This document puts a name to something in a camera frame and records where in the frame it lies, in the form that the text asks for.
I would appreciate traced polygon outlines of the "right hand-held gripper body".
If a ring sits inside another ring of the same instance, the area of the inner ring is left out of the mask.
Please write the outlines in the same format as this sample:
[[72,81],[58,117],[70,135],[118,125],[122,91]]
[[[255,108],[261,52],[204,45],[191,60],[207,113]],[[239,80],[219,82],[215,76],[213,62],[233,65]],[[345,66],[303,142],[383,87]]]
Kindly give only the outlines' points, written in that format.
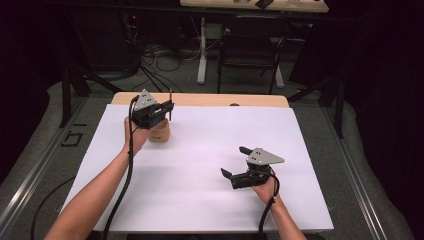
[[231,177],[231,185],[234,189],[258,186],[264,184],[271,176],[271,164],[284,163],[285,160],[262,148],[251,149],[252,153],[246,155],[247,171],[235,174]]

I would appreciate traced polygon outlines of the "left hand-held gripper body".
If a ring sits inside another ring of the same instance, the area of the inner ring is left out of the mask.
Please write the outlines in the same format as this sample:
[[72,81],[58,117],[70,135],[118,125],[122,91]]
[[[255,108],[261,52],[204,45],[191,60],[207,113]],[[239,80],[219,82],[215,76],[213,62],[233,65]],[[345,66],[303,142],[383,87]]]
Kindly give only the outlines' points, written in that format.
[[132,108],[132,122],[139,128],[151,129],[161,122],[155,119],[156,113],[165,112],[160,110],[160,104],[156,99],[147,90],[143,89]]

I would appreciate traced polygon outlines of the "yellow bear pen holder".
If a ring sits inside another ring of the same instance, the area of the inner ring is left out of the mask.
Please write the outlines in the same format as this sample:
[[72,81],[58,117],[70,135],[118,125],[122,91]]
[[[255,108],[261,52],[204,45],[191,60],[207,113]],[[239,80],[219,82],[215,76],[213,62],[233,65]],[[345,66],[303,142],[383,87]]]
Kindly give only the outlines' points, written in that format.
[[167,118],[151,129],[148,140],[156,143],[165,143],[170,137],[170,126]]

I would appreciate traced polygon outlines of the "person's right hand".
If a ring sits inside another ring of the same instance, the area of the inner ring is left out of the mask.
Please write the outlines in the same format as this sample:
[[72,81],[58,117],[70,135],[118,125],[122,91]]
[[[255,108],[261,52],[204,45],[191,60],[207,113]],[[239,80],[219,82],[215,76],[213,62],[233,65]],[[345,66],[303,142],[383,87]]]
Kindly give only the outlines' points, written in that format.
[[269,201],[277,202],[277,183],[273,176],[269,177],[264,184],[253,186],[252,189],[264,204],[268,204]]

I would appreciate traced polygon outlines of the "person's left hand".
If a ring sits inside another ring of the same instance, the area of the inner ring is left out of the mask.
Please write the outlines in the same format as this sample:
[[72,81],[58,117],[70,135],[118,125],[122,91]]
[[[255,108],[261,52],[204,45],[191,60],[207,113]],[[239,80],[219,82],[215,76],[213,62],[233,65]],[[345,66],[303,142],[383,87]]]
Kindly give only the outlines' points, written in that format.
[[124,119],[125,127],[125,142],[123,146],[123,151],[128,153],[130,150],[133,150],[134,154],[137,154],[147,141],[150,130],[138,128],[135,124],[132,124],[132,127],[129,127],[130,119],[126,117]]

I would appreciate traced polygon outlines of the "white table mat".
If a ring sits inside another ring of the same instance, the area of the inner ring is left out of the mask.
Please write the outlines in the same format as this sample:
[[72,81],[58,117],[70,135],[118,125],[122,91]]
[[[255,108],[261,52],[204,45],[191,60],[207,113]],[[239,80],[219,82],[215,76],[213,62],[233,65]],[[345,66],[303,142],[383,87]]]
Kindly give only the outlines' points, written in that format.
[[127,233],[253,233],[275,230],[250,188],[233,189],[222,172],[247,169],[241,147],[281,157],[273,169],[280,195],[307,232],[333,223],[295,113],[290,108],[177,106],[170,138],[147,142],[134,158],[127,191],[109,205],[95,228]]

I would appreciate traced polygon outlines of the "black metal stand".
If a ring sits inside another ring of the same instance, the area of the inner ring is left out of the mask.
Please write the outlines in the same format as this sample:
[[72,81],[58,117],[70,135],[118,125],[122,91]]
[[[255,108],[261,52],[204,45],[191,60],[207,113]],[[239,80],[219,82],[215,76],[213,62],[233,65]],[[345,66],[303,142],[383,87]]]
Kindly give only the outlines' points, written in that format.
[[93,80],[113,93],[122,92],[122,89],[92,73],[88,69],[80,65],[66,64],[62,70],[61,128],[67,125],[72,116],[71,89],[74,89],[75,92],[81,97],[88,97],[91,92],[85,78]]
[[333,126],[339,138],[343,137],[342,133],[342,119],[343,119],[343,108],[344,108],[344,89],[345,84],[338,78],[327,78],[314,85],[306,87],[300,90],[296,94],[288,98],[288,102],[295,102],[302,99],[308,94],[314,91],[321,93],[318,99],[318,105],[320,107],[329,107],[332,103],[335,103],[335,112]]

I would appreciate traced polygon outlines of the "black folding chair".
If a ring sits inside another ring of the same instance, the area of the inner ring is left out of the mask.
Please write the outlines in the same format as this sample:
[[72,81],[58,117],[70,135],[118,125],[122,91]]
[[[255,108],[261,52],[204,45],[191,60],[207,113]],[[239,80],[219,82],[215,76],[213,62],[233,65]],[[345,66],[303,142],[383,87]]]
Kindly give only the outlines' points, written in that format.
[[271,71],[271,94],[290,32],[291,24],[280,17],[238,15],[225,21],[220,31],[217,92],[221,92],[222,70],[234,68]]

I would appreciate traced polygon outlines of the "wooden desk with white legs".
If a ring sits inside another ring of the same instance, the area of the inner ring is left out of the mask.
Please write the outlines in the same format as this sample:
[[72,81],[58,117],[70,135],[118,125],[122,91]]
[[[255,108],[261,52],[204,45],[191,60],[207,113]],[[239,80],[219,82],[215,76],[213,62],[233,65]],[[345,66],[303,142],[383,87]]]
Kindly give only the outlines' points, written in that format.
[[[183,7],[192,7],[205,10],[259,10],[255,5],[259,0],[180,0]],[[327,13],[328,5],[324,0],[273,0],[264,11],[271,13]],[[204,17],[201,18],[199,31],[199,51],[200,60],[197,75],[197,83],[203,85],[206,81],[207,70],[207,22]]]

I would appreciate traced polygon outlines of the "aluminium floor rail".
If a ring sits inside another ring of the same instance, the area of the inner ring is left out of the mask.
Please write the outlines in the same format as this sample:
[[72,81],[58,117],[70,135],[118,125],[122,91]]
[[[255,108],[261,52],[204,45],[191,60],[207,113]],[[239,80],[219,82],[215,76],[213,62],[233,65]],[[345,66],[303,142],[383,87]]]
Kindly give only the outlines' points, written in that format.
[[61,125],[62,104],[51,98],[41,122],[11,172],[0,184],[0,240],[5,240],[11,231],[47,171],[60,141],[86,102],[86,97],[74,98],[71,101],[71,117]]
[[340,138],[339,133],[335,130],[332,111],[327,107],[323,107],[321,111],[342,155],[342,164],[344,170],[373,240],[388,240],[381,221],[377,216],[374,205],[372,204],[369,194],[367,193],[360,178],[359,172],[356,169],[345,140]]

